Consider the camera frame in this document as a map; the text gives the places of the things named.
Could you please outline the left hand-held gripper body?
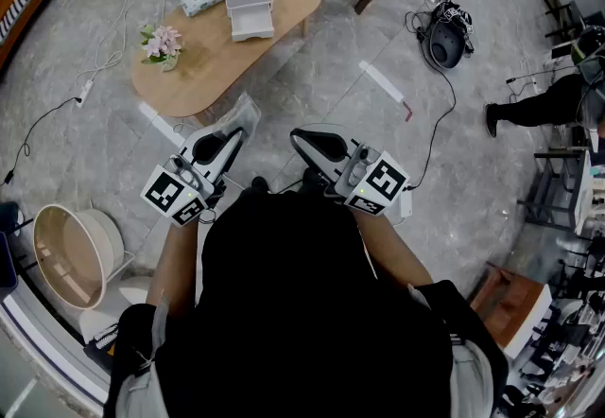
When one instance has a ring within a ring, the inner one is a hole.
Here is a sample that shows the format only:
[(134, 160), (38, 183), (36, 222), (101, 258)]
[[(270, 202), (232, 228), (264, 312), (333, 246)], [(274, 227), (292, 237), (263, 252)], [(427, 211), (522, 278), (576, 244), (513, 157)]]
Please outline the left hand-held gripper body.
[(223, 194), (219, 180), (225, 165), (225, 153), (208, 164), (172, 154), (165, 165), (155, 167), (141, 198), (172, 224), (183, 227), (214, 209)]

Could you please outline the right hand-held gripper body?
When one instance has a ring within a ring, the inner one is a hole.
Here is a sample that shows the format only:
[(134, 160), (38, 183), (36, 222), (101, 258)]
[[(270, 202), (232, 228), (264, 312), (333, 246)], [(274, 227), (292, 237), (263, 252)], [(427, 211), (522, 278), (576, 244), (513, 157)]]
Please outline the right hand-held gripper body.
[(326, 158), (335, 166), (336, 179), (324, 195), (338, 204), (371, 216), (381, 216), (401, 196), (408, 176), (386, 151), (367, 143), (326, 144)]

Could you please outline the clear plastic container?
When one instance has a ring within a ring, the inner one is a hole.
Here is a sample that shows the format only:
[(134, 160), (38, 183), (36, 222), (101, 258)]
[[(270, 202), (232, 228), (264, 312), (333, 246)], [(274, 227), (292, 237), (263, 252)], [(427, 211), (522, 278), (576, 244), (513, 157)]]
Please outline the clear plastic container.
[(261, 110), (247, 92), (243, 92), (233, 107), (215, 123), (215, 132), (229, 135), (241, 129), (244, 142), (251, 139), (261, 119)]

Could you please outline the person's right forearm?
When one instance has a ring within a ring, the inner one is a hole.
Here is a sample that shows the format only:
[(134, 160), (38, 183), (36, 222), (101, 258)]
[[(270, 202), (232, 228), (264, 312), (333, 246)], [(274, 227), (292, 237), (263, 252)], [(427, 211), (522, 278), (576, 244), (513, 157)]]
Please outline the person's right forearm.
[(370, 256), (399, 287), (431, 285), (431, 275), (385, 216), (352, 211)]

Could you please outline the person's left forearm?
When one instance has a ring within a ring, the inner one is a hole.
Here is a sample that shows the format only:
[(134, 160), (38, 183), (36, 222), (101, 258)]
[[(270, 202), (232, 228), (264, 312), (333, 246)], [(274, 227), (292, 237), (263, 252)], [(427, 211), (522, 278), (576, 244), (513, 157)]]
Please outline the person's left forearm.
[(199, 222), (168, 230), (157, 268), (151, 279), (146, 303), (168, 302), (168, 315), (184, 319), (195, 308)]

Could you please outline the oval wooden coffee table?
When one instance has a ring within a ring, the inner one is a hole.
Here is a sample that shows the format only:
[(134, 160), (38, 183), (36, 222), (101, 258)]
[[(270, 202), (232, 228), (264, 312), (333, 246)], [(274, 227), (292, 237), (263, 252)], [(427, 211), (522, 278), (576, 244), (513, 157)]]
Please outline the oval wooden coffee table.
[(299, 25), (306, 25), (321, 0), (274, 0), (271, 38), (236, 42), (227, 9), (217, 4), (189, 18), (181, 8), (163, 24), (176, 28), (184, 50), (176, 67), (164, 72), (159, 64), (144, 64), (144, 54), (131, 58), (132, 85), (156, 113), (172, 117), (196, 115), (208, 109), (259, 58)]

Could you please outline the pink flowers in pot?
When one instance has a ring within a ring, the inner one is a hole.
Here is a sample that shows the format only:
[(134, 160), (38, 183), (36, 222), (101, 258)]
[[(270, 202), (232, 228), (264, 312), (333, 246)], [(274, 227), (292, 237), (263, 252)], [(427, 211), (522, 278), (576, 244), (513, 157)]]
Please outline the pink flowers in pot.
[(147, 25), (141, 35), (141, 46), (145, 51), (142, 64), (159, 64), (163, 72), (174, 70), (183, 49), (180, 32), (172, 26)]

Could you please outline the white round pouf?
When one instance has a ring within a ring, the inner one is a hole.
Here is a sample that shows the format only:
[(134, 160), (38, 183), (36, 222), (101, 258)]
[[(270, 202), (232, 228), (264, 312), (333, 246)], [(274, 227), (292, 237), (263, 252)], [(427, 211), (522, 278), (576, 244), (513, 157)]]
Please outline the white round pouf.
[(143, 304), (147, 298), (151, 278), (135, 276), (111, 281), (100, 304), (93, 309), (84, 310), (79, 318), (79, 326), (84, 342), (99, 339), (101, 333), (117, 324), (122, 313), (131, 305)]

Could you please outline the person's black top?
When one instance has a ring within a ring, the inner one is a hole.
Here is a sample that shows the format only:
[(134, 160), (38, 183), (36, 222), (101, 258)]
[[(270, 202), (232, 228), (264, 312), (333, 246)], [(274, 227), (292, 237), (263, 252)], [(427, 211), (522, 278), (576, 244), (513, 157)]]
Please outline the person's black top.
[[(447, 280), (399, 287), (352, 209), (309, 189), (244, 190), (198, 237), (195, 308), (166, 319), (155, 365), (169, 418), (449, 418), (450, 335), (508, 363)], [(151, 348), (156, 305), (121, 316), (103, 418)]]

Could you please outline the black domed floor device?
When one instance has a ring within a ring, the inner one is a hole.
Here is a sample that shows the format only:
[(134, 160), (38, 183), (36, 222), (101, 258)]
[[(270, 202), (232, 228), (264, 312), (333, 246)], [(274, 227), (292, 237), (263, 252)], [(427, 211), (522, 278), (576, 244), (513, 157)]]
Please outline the black domed floor device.
[(435, 2), (428, 29), (429, 53), (439, 68), (450, 70), (475, 52), (474, 23), (470, 13), (453, 0)]

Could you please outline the black white striped cushion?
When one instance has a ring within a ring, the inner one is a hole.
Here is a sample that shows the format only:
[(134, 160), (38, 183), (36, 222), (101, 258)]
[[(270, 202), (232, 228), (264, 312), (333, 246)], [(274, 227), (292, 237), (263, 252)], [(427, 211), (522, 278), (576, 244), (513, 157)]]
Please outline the black white striped cushion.
[(112, 324), (94, 337), (94, 344), (98, 350), (107, 350), (117, 338), (118, 324)]

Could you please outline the dark blue bin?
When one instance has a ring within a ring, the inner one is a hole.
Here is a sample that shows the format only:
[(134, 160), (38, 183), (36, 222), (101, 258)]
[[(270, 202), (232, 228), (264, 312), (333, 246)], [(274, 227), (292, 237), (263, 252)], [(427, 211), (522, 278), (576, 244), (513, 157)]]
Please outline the dark blue bin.
[(8, 235), (18, 227), (18, 211), (14, 201), (0, 203), (0, 301), (18, 285), (8, 243)]

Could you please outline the brown cabinet with white top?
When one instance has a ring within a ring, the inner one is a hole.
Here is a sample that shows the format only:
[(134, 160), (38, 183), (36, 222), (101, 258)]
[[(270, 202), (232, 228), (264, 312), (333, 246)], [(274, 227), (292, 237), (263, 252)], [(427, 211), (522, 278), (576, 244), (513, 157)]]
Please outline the brown cabinet with white top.
[(552, 304), (548, 284), (487, 264), (470, 301), (503, 353), (516, 359)]

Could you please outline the black metal frame table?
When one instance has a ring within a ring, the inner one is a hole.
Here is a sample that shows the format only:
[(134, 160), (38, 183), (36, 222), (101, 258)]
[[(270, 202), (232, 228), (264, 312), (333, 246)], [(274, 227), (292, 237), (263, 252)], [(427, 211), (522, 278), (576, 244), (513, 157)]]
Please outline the black metal frame table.
[(558, 149), (533, 157), (537, 173), (527, 195), (517, 201), (525, 222), (581, 235), (593, 198), (589, 151)]

